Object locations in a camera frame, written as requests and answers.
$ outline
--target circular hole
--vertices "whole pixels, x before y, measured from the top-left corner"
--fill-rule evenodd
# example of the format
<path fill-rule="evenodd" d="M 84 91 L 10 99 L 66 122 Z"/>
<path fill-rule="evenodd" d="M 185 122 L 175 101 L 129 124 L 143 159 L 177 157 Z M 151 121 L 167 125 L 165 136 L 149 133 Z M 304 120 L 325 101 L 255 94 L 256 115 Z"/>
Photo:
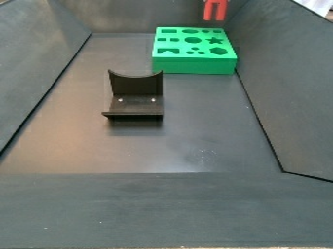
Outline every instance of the circular hole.
<path fill-rule="evenodd" d="M 195 33 L 197 33 L 199 31 L 197 31 L 197 30 L 193 30 L 193 29 L 184 29 L 184 30 L 181 30 L 181 32 L 185 33 L 185 34 L 195 34 Z"/>
<path fill-rule="evenodd" d="M 222 49 L 222 48 L 212 48 L 211 53 L 214 53 L 216 55 L 224 55 L 224 54 L 227 54 L 227 50 Z"/>
<path fill-rule="evenodd" d="M 184 38 L 184 41 L 185 41 L 187 43 L 200 43 L 200 42 L 201 42 L 201 39 L 197 38 L 197 37 L 187 37 L 187 38 Z"/>

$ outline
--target green foam block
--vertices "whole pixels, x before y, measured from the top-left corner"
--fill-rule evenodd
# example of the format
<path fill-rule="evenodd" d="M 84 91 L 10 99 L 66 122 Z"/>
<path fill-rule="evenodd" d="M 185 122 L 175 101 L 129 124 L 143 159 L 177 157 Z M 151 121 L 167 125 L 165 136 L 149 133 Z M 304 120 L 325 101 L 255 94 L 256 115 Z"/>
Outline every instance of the green foam block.
<path fill-rule="evenodd" d="M 152 71 L 232 74 L 236 55 L 220 28 L 157 27 Z"/>

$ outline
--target red handle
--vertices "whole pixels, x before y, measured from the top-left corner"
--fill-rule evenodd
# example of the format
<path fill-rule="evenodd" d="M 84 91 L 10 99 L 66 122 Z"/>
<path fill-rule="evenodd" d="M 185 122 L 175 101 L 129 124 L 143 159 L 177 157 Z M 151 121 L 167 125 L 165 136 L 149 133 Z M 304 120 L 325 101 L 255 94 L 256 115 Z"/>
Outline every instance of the red handle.
<path fill-rule="evenodd" d="M 227 0 L 207 0 L 203 20 L 212 19 L 214 5 L 216 5 L 215 20 L 224 20 Z"/>

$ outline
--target black holder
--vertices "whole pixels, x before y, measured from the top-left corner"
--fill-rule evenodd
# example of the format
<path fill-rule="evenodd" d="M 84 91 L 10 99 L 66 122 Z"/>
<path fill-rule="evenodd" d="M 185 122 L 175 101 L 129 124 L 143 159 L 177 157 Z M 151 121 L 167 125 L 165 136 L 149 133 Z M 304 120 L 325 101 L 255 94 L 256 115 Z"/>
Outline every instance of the black holder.
<path fill-rule="evenodd" d="M 143 77 L 127 77 L 111 70 L 109 81 L 113 97 L 108 112 L 101 114 L 115 117 L 161 118 L 163 107 L 163 71 Z"/>

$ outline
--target dark surface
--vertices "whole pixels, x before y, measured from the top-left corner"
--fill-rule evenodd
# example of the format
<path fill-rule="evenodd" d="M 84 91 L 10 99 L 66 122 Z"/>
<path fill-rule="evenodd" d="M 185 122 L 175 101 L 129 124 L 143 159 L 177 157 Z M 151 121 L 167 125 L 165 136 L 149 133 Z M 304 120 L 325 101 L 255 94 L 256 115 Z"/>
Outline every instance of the dark surface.
<path fill-rule="evenodd" d="M 163 115 L 163 72 L 147 76 L 124 76 L 111 70 L 109 82 L 112 100 L 108 112 L 115 116 L 161 116 Z"/>
<path fill-rule="evenodd" d="M 108 73 L 113 96 L 163 95 L 163 72 L 140 77 Z"/>
<path fill-rule="evenodd" d="M 2 175 L 0 248 L 331 247 L 331 199 L 278 173 Z"/>
<path fill-rule="evenodd" d="M 57 1 L 0 6 L 0 151 L 88 35 Z"/>
<path fill-rule="evenodd" d="M 164 74 L 163 125 L 112 126 L 101 116 L 111 103 L 108 69 L 149 75 L 152 42 L 152 35 L 93 35 L 8 149 L 0 173 L 278 171 L 235 75 Z"/>
<path fill-rule="evenodd" d="M 333 25 L 288 0 L 228 23 L 238 73 L 283 169 L 333 180 Z"/>
<path fill-rule="evenodd" d="M 228 20 L 248 0 L 228 3 Z M 203 21 L 203 0 L 60 0 L 94 33 L 153 33 L 157 26 L 220 26 Z"/>

